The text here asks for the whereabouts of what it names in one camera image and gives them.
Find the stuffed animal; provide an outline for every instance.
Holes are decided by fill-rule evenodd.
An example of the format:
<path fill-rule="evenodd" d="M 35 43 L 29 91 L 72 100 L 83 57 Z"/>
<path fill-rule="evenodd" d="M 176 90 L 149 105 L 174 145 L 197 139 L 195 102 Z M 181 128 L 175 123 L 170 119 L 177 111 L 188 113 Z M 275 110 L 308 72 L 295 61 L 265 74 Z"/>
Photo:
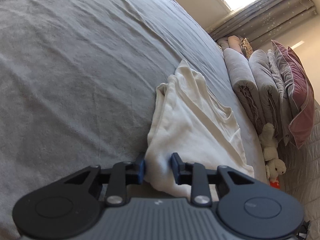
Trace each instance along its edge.
<path fill-rule="evenodd" d="M 262 128 L 259 135 L 259 141 L 263 150 L 264 161 L 270 161 L 278 158 L 278 141 L 273 137 L 275 129 L 271 123 L 267 123 Z"/>
<path fill-rule="evenodd" d="M 280 159 L 273 159 L 266 163 L 267 179 L 269 179 L 271 182 L 276 182 L 277 177 L 284 174 L 285 171 L 286 166 Z"/>
<path fill-rule="evenodd" d="M 279 175 L 286 171 L 286 166 L 278 157 L 278 141 L 273 137 L 275 129 L 271 123 L 263 126 L 262 133 L 259 135 L 259 141 L 263 150 L 263 158 L 266 162 L 267 179 L 275 182 Z"/>

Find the round joint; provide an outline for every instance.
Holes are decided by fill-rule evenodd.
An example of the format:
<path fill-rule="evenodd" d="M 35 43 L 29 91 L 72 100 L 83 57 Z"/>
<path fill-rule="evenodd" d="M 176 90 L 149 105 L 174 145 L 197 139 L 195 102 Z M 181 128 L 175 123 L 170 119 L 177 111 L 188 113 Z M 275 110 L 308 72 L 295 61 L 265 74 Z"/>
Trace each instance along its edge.
<path fill-rule="evenodd" d="M 120 196 L 110 196 L 107 198 L 107 202 L 109 204 L 116 205 L 116 204 L 121 204 L 123 202 L 123 199 Z"/>
<path fill-rule="evenodd" d="M 210 202 L 210 198 L 207 197 L 207 196 L 196 196 L 194 198 L 195 202 L 198 203 L 198 204 L 208 204 Z"/>

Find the bed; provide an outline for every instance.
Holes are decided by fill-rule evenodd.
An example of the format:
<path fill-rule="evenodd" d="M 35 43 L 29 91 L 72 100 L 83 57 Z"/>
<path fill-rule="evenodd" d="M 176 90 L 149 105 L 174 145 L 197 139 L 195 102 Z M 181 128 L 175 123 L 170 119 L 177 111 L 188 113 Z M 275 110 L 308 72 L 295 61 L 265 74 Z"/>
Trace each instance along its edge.
<path fill-rule="evenodd" d="M 311 221 L 308 240 L 320 239 L 320 105 L 315 101 L 314 126 L 310 137 L 298 150 L 281 142 L 279 157 L 287 171 L 280 176 L 283 191 L 294 196 L 304 206 L 305 221 Z"/>
<path fill-rule="evenodd" d="M 174 0 L 0 0 L 0 239 L 24 194 L 147 149 L 155 88 L 185 58 L 241 128 L 266 182 L 258 136 L 222 51 Z M 145 186 L 146 194 L 151 192 Z"/>

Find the pink pillow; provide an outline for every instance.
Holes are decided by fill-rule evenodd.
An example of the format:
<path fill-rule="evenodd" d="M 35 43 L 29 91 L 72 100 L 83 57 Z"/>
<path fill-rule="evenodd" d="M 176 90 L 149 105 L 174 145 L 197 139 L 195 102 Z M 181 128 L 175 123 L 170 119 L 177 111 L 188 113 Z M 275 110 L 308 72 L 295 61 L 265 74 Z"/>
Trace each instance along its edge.
<path fill-rule="evenodd" d="M 289 130 L 299 149 L 308 139 L 313 128 L 314 92 L 301 65 L 299 57 L 288 47 L 273 41 L 274 54 L 288 93 L 293 119 Z"/>

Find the white t-shirt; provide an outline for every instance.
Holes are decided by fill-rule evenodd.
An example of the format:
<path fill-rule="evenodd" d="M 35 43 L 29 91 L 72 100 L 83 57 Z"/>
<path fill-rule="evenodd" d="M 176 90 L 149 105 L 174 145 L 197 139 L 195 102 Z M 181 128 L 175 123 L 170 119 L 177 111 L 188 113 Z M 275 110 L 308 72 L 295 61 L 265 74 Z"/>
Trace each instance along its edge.
<path fill-rule="evenodd" d="M 230 107 L 207 89 L 204 76 L 182 60 L 168 84 L 156 88 L 156 109 L 148 134 L 146 176 L 155 189 L 190 198 L 189 185 L 175 184 L 169 159 L 177 152 L 184 162 L 215 170 L 227 165 L 254 177 L 247 165 L 240 128 Z M 210 185 L 213 200 L 218 200 Z"/>

